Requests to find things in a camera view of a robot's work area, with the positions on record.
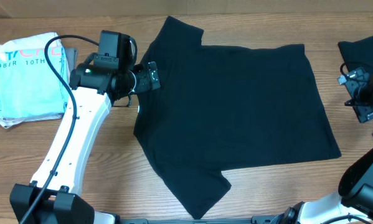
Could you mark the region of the black t-shirt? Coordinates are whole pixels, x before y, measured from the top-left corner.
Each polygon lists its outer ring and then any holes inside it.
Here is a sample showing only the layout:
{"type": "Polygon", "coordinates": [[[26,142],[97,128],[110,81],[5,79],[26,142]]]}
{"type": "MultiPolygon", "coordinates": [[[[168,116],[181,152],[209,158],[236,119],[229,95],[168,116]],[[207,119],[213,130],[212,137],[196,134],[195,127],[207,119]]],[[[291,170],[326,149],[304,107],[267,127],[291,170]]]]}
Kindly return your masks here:
{"type": "Polygon", "coordinates": [[[231,188],[222,172],[341,156],[302,44],[202,45],[168,17],[145,53],[161,86],[140,93],[134,134],[192,218],[231,188]]]}

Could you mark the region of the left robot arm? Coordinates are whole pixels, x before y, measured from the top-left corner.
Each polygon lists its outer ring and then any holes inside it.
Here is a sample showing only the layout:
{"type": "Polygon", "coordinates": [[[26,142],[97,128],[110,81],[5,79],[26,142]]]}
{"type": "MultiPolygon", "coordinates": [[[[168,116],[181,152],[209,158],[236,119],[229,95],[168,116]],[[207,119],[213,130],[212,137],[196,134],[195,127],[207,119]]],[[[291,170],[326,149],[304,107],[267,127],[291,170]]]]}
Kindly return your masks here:
{"type": "Polygon", "coordinates": [[[81,198],[83,176],[97,133],[115,101],[160,88],[155,62],[136,63],[134,38],[104,30],[97,52],[66,82],[69,99],[52,145],[29,184],[15,184],[9,201],[19,223],[119,223],[81,198]]]}

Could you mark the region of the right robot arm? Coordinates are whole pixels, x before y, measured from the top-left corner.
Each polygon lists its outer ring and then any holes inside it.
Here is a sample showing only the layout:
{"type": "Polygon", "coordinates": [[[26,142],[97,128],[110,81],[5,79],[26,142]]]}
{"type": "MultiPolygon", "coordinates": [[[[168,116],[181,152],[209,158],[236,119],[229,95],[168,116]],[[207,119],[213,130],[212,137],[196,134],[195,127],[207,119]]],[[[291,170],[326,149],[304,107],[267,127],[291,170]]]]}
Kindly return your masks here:
{"type": "MultiPolygon", "coordinates": [[[[359,118],[373,119],[373,74],[360,67],[343,73],[338,82],[351,98],[345,102],[359,118]]],[[[314,202],[300,202],[270,223],[362,223],[373,222],[373,148],[350,166],[342,176],[338,191],[314,202]]]]}

